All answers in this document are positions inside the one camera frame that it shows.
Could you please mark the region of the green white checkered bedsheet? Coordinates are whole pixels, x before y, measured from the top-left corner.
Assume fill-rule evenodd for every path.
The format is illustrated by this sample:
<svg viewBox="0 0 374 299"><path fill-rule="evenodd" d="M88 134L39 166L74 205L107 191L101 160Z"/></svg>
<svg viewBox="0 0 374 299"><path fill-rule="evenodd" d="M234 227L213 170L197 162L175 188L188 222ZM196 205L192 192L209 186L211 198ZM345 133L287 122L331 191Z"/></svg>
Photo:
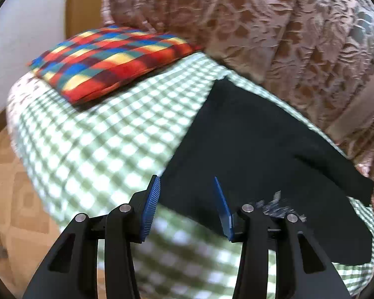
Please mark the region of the green white checkered bedsheet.
<svg viewBox="0 0 374 299"><path fill-rule="evenodd" d="M73 107L32 72L9 92L7 126L45 210L66 227L78 213L104 215L164 171L216 79L304 117L264 88L197 52L96 105ZM145 298L230 298L241 247L163 206L133 247Z"/></svg>

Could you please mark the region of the beige curtain tieback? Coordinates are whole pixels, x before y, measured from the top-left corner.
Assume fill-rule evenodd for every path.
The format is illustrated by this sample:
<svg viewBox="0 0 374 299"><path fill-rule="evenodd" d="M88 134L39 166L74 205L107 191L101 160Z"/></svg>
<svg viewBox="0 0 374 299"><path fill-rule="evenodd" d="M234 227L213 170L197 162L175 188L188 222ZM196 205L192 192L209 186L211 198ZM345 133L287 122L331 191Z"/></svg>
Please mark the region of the beige curtain tieback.
<svg viewBox="0 0 374 299"><path fill-rule="evenodd" d="M327 128L328 136L341 144L343 139L361 128L374 114L374 75L342 114Z"/></svg>

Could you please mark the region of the brown floral curtain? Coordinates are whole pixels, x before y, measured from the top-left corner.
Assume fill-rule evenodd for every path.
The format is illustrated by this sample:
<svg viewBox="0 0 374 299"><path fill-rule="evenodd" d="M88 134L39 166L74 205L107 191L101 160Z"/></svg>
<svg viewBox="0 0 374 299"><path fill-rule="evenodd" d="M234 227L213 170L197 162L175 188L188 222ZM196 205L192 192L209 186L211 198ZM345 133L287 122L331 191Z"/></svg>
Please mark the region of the brown floral curtain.
<svg viewBox="0 0 374 299"><path fill-rule="evenodd" d="M202 46L326 134L374 75L374 0L103 0L102 17ZM374 114L338 146L374 181Z"/></svg>

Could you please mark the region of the multicolour checkered pillow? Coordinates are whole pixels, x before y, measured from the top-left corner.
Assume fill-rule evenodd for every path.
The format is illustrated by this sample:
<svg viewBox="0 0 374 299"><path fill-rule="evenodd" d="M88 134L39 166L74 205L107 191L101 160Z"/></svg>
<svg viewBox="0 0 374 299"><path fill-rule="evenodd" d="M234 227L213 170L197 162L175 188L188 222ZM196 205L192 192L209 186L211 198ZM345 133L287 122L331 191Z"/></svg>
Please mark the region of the multicolour checkered pillow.
<svg viewBox="0 0 374 299"><path fill-rule="evenodd" d="M105 26L72 36L29 67L70 104L98 99L200 48L173 34Z"/></svg>

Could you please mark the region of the black embroidered pants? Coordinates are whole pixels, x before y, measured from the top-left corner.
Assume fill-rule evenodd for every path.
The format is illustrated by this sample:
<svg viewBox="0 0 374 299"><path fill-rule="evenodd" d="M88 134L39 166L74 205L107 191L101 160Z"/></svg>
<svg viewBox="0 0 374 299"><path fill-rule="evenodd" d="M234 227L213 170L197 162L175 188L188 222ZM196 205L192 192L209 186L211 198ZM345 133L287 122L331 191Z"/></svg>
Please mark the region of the black embroidered pants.
<svg viewBox="0 0 374 299"><path fill-rule="evenodd" d="M162 174L160 203L222 233L216 185L231 210L279 194L335 263L371 259L371 232L350 199L369 205L374 182L318 133L227 78L214 82Z"/></svg>

